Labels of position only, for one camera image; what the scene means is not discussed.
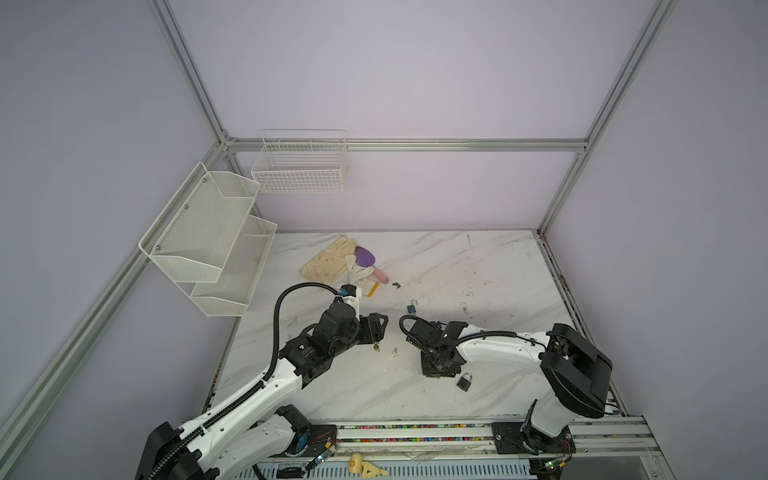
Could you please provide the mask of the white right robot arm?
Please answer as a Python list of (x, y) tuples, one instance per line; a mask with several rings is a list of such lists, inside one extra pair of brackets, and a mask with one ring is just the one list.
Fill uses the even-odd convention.
[(462, 386), (463, 367), (470, 363), (504, 365), (545, 378), (546, 392), (531, 401), (515, 436), (515, 445), (529, 454), (546, 453), (577, 418), (606, 415), (613, 364), (567, 324), (518, 333), (407, 314), (398, 325), (406, 341), (420, 351), (422, 374), (428, 378), (457, 377)]

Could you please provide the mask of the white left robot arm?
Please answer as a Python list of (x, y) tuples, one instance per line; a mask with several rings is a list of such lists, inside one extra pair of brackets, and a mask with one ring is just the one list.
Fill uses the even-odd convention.
[(156, 427), (147, 438), (137, 478), (230, 479), (263, 459), (301, 446), (310, 424), (289, 399), (349, 349), (381, 342), (389, 323), (380, 313), (361, 315), (360, 290), (345, 284), (331, 291), (334, 298), (317, 323), (282, 344), (282, 303), (306, 286), (288, 287), (275, 302), (266, 370), (181, 426), (164, 422)]

